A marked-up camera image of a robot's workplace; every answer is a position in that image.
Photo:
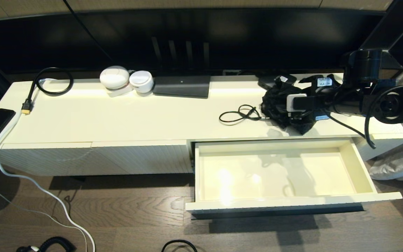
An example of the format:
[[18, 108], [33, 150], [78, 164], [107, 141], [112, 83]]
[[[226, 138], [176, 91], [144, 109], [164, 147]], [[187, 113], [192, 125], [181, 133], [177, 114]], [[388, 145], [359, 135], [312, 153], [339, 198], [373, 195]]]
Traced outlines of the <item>cream TV cabinet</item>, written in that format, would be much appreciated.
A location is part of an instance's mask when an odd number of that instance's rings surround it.
[[214, 76], [207, 99], [134, 91], [111, 98], [99, 80], [80, 79], [62, 96], [35, 91], [32, 112], [21, 115], [30, 84], [13, 83], [0, 101], [0, 109], [16, 112], [16, 125], [0, 143], [0, 163], [36, 176], [191, 173], [194, 142], [351, 137], [364, 161], [403, 144], [402, 125], [375, 119], [376, 149], [331, 120], [304, 135], [269, 121], [222, 124], [221, 113], [259, 108], [265, 91], [253, 76]]

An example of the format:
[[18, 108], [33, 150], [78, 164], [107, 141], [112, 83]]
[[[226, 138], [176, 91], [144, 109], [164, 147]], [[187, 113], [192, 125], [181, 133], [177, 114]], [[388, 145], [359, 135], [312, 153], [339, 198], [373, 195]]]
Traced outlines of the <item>small black set-top box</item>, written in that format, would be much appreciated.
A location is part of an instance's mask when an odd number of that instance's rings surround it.
[[277, 74], [259, 77], [258, 85], [265, 90], [272, 88], [280, 89], [284, 86], [293, 85], [297, 78], [290, 74]]

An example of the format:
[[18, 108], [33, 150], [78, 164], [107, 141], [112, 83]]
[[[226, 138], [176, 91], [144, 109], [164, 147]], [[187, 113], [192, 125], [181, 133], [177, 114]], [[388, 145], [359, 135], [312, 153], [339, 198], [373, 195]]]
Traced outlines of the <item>small white round device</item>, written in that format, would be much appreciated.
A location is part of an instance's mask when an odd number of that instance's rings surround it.
[[151, 92], [154, 87], [154, 79], [148, 71], [136, 71], [129, 77], [129, 84], [137, 93]]

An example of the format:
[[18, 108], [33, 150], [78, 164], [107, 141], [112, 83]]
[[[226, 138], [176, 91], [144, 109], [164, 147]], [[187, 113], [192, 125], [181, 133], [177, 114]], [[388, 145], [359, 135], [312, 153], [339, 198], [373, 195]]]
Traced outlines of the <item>black television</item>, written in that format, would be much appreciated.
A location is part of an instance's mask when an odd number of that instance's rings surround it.
[[0, 20], [0, 70], [152, 71], [337, 68], [382, 13], [332, 9], [164, 9]]

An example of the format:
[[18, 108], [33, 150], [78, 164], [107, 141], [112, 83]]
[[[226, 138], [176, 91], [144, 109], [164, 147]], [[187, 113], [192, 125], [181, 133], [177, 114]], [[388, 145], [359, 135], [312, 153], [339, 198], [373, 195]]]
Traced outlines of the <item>white drawer with dark handle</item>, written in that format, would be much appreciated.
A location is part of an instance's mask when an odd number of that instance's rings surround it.
[[198, 142], [195, 200], [185, 209], [200, 218], [400, 199], [377, 191], [352, 138]]

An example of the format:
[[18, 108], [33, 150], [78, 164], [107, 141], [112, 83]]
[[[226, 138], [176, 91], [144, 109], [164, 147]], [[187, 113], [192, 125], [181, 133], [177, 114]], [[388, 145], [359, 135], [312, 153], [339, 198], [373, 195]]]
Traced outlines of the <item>large white round device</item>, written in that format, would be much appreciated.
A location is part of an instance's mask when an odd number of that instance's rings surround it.
[[111, 66], [103, 70], [99, 76], [100, 83], [107, 89], [119, 89], [129, 82], [130, 73], [124, 67]]

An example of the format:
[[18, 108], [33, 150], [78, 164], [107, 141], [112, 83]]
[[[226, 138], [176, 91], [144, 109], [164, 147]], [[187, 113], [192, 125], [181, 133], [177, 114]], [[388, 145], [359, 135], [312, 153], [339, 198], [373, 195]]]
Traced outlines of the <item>black wall shelf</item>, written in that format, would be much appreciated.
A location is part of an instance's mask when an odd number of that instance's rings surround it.
[[393, 0], [386, 11], [344, 9], [358, 16], [375, 16], [379, 21], [364, 35], [359, 50], [381, 50], [382, 69], [401, 70], [403, 65], [391, 53], [403, 37], [403, 0]]

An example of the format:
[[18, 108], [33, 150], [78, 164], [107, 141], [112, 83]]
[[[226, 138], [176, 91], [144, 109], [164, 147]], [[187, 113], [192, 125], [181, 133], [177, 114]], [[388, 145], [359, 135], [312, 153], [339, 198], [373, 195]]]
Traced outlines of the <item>dark grey flat box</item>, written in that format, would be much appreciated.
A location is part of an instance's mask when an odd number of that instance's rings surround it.
[[153, 93], [158, 96], [207, 99], [211, 76], [159, 76]]

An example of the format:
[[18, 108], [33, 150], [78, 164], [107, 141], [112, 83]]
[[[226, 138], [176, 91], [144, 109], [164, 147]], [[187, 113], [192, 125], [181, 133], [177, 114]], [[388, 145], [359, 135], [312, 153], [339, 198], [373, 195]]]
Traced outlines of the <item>black umbrella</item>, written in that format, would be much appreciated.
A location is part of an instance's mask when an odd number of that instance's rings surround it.
[[309, 109], [304, 112], [288, 113], [286, 110], [286, 98], [289, 94], [307, 94], [307, 88], [299, 88], [294, 85], [284, 86], [280, 89], [272, 88], [262, 97], [261, 110], [264, 115], [285, 129], [293, 128], [299, 134], [306, 134], [315, 124], [307, 121], [309, 110], [313, 108], [314, 98], [308, 97]]

